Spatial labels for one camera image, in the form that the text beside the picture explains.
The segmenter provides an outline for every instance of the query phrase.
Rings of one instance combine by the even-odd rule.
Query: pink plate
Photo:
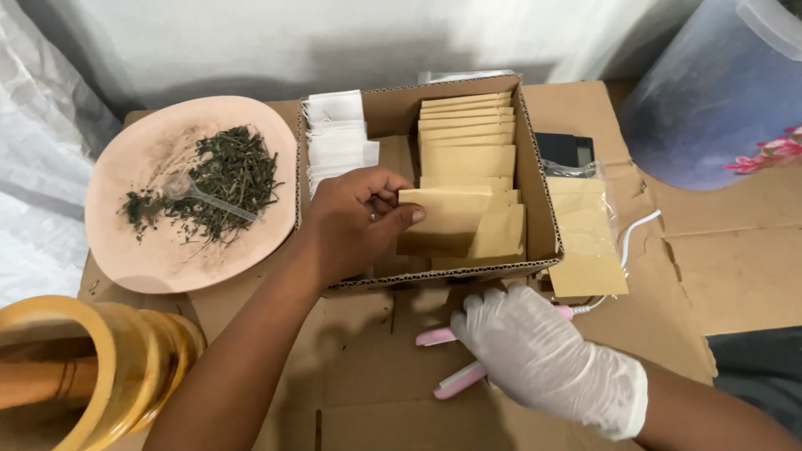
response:
[[[278,153],[275,179],[284,182],[275,190],[279,201],[262,214],[265,224],[242,230],[228,246],[216,242],[202,250],[204,238],[182,244],[183,223],[171,225],[171,218],[162,217],[158,230],[148,228],[137,241],[122,213],[126,193],[159,191],[167,175],[196,164],[195,141],[246,124],[262,134],[270,155]],[[197,290],[247,270],[276,250],[294,227],[297,147],[278,113],[245,97],[189,100],[137,121],[106,147],[89,181],[87,236],[98,266],[115,283],[154,294]]]

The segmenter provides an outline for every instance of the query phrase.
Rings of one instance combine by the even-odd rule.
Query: white latex glove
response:
[[[491,382],[529,408],[585,425],[613,440],[638,435],[646,419],[646,372],[637,360],[585,341],[534,290],[513,283],[470,295],[451,329]]]

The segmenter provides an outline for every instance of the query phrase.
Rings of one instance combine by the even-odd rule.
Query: blue plastic bin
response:
[[[802,20],[776,0],[705,0],[619,120],[635,164],[684,189],[802,155]]]

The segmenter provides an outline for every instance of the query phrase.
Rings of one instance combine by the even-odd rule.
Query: plastic spoon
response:
[[[195,186],[195,181],[193,181],[187,173],[172,174],[171,176],[167,177],[166,181],[164,181],[164,186],[162,188],[167,197],[170,197],[176,201],[185,197],[195,197],[204,202],[208,202],[217,208],[224,209],[229,213],[243,217],[248,221],[258,222],[259,224],[265,223],[264,219],[253,213],[248,213],[239,207],[235,207],[228,202],[223,202],[214,196],[209,196],[207,193],[200,191],[198,187]]]

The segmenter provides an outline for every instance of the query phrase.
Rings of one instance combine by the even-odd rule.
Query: hand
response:
[[[646,373],[635,359],[585,341],[534,290],[513,283],[470,295],[451,329],[518,404],[543,409],[613,439],[635,437],[646,418]]]
[[[302,216],[298,241],[314,252],[324,287],[362,273],[401,232],[426,217],[420,205],[398,205],[398,190],[412,188],[380,166],[320,182]],[[373,213],[382,218],[373,221]]]

